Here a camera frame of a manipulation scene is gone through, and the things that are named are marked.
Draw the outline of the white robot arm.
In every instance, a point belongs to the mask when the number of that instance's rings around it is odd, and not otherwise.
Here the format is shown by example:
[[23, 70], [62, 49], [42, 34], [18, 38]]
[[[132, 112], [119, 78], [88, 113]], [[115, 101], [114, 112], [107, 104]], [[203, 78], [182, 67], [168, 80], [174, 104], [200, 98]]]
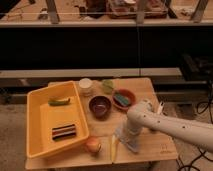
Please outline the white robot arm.
[[174, 138], [213, 153], [213, 125], [157, 114], [148, 100], [141, 100], [127, 111], [127, 119], [116, 129], [117, 138], [132, 152], [139, 151], [137, 138], [143, 127], [160, 131]]

